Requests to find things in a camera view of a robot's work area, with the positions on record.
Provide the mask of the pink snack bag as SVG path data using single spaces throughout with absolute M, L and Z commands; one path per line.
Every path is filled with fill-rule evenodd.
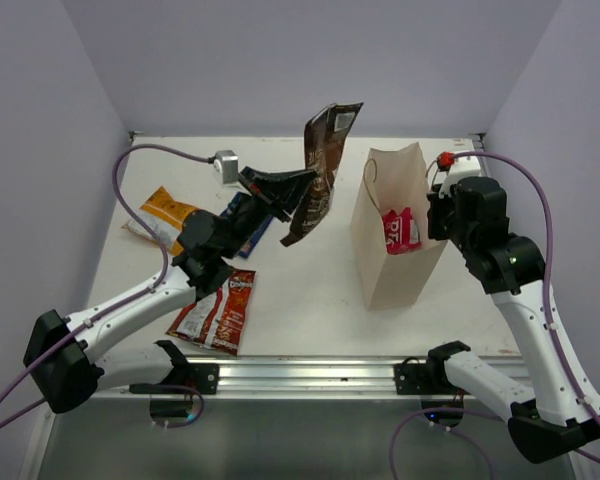
M 409 207 L 390 210 L 382 216 L 385 246 L 389 255 L 402 255 L 419 249 L 420 233 Z

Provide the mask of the beige paper bag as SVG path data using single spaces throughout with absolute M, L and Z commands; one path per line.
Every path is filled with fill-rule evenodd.
M 351 221 L 367 309 L 415 304 L 432 275 L 446 243 L 428 238 L 428 190 L 418 143 L 369 151 Z

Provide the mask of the brown snack bag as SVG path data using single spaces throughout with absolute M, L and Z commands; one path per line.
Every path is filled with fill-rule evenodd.
M 305 167 L 316 176 L 294 212 L 288 234 L 280 240 L 284 247 L 303 240 L 329 213 L 346 139 L 363 105 L 332 103 L 306 122 Z

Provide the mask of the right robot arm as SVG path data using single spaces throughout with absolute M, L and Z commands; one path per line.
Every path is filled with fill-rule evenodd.
M 429 351 L 431 389 L 466 391 L 496 413 L 523 457 L 539 464 L 600 439 L 600 395 L 562 328 L 545 261 L 533 240 L 509 230 L 507 195 L 491 178 L 433 186 L 428 235 L 451 241 L 509 326 L 531 380 L 524 386 L 460 341 Z

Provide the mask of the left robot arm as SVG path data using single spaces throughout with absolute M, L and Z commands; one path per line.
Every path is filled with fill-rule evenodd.
M 23 363 L 50 409 L 66 413 L 94 393 L 122 385 L 181 390 L 188 369 L 172 343 L 158 341 L 121 361 L 111 350 L 160 317 L 215 293 L 234 271 L 230 259 L 267 217 L 290 221 L 316 176 L 312 169 L 243 168 L 237 205 L 226 216 L 202 209 L 188 214 L 177 237 L 182 250 L 165 270 L 97 307 L 66 317 L 56 310 L 40 315 Z

